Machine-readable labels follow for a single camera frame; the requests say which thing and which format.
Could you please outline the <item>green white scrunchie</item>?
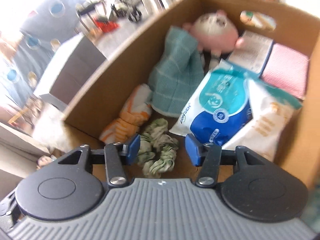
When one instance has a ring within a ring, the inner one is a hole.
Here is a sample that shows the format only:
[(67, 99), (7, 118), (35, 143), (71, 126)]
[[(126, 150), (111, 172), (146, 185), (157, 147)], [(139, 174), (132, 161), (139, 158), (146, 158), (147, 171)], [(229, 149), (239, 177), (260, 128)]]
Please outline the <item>green white scrunchie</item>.
[(168, 122), (160, 118), (154, 120), (140, 135), (140, 149), (137, 164), (142, 167), (145, 178), (160, 178), (163, 173), (171, 172), (179, 142), (168, 135)]

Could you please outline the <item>brown cardboard box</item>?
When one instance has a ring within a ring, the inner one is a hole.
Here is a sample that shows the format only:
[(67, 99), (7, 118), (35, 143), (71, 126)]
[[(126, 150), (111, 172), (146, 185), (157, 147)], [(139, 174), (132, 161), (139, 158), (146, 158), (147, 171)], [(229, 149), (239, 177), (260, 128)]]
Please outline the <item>brown cardboard box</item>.
[[(236, 70), (204, 71), (204, 46), (191, 29), (213, 16), (234, 33), (247, 30), (243, 11), (272, 17), (276, 28), (259, 33), (309, 58), (297, 107), (290, 95), (280, 98), (278, 85)], [(184, 147), (191, 133), (224, 149), (251, 148), (311, 186), (319, 173), (319, 18), (272, 1), (181, 0), (98, 69), (65, 121), (73, 146), (99, 148), (139, 132), (133, 177), (195, 179), (200, 167)]]

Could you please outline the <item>teal checked towel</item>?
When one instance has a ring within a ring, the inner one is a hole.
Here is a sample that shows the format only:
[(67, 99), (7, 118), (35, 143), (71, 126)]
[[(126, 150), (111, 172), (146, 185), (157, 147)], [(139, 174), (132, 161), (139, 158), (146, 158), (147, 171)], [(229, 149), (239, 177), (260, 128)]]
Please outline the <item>teal checked towel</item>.
[(157, 113), (177, 118), (204, 78), (198, 41), (179, 27), (170, 27), (164, 51), (148, 79), (151, 106)]

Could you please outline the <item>orange white striped cloth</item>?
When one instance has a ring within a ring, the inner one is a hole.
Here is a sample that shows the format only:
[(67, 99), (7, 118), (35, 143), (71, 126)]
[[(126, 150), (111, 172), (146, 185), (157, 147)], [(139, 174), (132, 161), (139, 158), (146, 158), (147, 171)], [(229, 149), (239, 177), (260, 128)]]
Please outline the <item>orange white striped cloth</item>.
[(105, 144), (125, 142), (139, 132), (140, 126), (152, 115), (152, 91), (147, 84), (138, 85), (123, 105), (119, 116), (108, 124), (99, 140)]

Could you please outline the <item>pink plush pig toy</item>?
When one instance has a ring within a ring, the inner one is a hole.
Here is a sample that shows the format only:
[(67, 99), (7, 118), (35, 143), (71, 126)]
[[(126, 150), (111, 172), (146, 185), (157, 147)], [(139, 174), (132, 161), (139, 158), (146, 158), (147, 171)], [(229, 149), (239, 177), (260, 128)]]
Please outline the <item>pink plush pig toy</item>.
[(198, 41), (199, 51), (221, 56), (244, 46), (233, 22), (223, 10), (200, 16), (194, 23), (184, 23), (182, 28)]

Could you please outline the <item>blue wet wipes pack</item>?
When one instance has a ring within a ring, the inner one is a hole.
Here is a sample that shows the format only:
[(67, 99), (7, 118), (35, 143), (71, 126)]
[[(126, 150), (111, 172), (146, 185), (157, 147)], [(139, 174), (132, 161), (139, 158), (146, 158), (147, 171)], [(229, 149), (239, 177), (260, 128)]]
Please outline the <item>blue wet wipes pack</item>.
[(169, 132), (193, 134), (201, 143), (222, 146), (251, 118), (247, 79), (221, 60), (205, 75)]

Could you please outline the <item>pink checked cloth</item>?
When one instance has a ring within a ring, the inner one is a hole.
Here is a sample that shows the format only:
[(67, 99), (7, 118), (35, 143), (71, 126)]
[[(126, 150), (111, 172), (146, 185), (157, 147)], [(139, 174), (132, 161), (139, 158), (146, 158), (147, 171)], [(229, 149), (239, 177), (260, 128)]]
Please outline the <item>pink checked cloth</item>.
[(304, 100), (309, 70), (309, 58), (287, 46), (273, 45), (261, 79), (299, 100)]

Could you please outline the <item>grey white cabinet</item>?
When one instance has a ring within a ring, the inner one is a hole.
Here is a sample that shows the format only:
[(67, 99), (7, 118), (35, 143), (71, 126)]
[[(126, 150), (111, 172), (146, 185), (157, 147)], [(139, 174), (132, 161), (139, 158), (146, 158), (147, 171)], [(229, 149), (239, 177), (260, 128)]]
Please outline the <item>grey white cabinet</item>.
[(34, 95), (63, 112), (105, 60), (100, 50), (80, 33), (58, 48)]

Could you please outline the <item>white printed paper pack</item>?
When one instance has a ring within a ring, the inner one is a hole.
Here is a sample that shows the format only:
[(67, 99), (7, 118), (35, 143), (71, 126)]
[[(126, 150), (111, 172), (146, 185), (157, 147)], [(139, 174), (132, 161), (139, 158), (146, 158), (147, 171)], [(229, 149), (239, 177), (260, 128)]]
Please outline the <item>white printed paper pack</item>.
[(234, 49), (227, 58), (228, 62), (260, 76), (271, 53), (274, 41), (251, 31), (244, 31), (243, 44)]

